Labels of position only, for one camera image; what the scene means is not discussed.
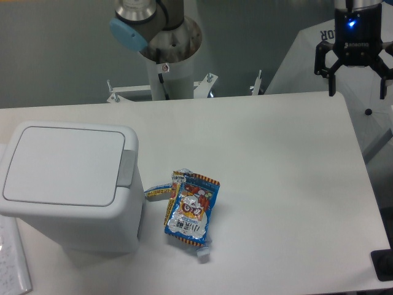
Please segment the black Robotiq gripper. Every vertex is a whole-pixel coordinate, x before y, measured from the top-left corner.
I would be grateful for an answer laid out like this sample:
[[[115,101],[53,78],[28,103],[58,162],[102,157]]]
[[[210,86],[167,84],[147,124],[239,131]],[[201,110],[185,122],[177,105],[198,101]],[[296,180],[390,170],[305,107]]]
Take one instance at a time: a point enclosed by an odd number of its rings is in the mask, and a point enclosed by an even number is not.
[[[335,8],[335,43],[320,42],[314,60],[315,75],[328,79],[329,96],[336,93],[335,73],[341,66],[369,66],[381,78],[379,98],[385,99],[386,82],[392,80],[392,68],[387,67],[379,53],[384,50],[392,56],[392,41],[382,43],[381,14],[381,4]],[[325,60],[330,51],[337,60],[328,68]]]

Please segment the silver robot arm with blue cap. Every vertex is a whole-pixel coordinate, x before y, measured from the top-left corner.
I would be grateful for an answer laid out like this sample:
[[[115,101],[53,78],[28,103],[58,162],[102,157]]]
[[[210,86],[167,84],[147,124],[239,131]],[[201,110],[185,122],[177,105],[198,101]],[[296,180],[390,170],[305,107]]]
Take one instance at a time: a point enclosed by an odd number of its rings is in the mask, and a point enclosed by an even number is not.
[[[174,30],[184,21],[183,1],[114,2],[109,22],[113,37],[127,49],[140,52],[161,31]]]

